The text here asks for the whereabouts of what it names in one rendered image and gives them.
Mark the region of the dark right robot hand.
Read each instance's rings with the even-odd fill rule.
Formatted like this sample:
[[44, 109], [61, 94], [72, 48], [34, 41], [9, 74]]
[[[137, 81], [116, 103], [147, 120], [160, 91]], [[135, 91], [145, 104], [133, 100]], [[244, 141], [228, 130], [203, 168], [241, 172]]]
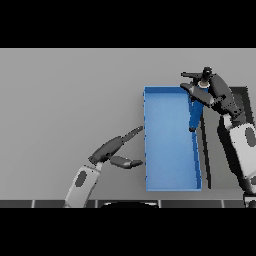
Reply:
[[182, 72], [181, 76], [191, 79], [190, 83], [181, 83], [180, 87], [193, 100], [220, 115], [229, 115], [233, 127], [245, 123], [242, 119], [244, 111], [236, 103], [231, 89], [217, 73], [212, 72], [210, 67], [205, 67], [200, 73]]

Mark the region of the dark left robot hand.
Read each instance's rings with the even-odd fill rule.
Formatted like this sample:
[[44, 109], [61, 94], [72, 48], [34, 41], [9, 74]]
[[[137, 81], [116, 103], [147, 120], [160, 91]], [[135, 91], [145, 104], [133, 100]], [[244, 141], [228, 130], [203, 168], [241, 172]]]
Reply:
[[139, 126], [132, 131], [128, 132], [124, 136], [117, 136], [106, 143], [102, 144], [89, 158], [89, 162], [93, 165], [98, 163], [105, 163], [109, 161], [112, 165], [123, 169], [131, 169], [143, 164], [141, 160], [130, 160], [125, 157], [116, 156], [116, 153], [120, 148], [135, 135], [143, 130], [142, 126]]

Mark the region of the blue bin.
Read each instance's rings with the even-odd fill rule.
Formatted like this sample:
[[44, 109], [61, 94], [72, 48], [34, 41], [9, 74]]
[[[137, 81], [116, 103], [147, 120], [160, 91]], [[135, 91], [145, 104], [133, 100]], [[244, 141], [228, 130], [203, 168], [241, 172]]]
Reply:
[[189, 131], [191, 101], [178, 86], [145, 86], [144, 152], [147, 191], [200, 191], [197, 135]]

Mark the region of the dark strip with pale lines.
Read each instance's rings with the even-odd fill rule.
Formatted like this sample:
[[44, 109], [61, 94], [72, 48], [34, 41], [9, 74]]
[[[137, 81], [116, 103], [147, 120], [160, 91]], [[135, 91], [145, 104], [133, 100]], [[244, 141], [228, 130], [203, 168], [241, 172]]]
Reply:
[[[0, 200], [0, 208], [71, 208], [64, 200]], [[244, 208], [242, 200], [89, 200], [85, 208]]]

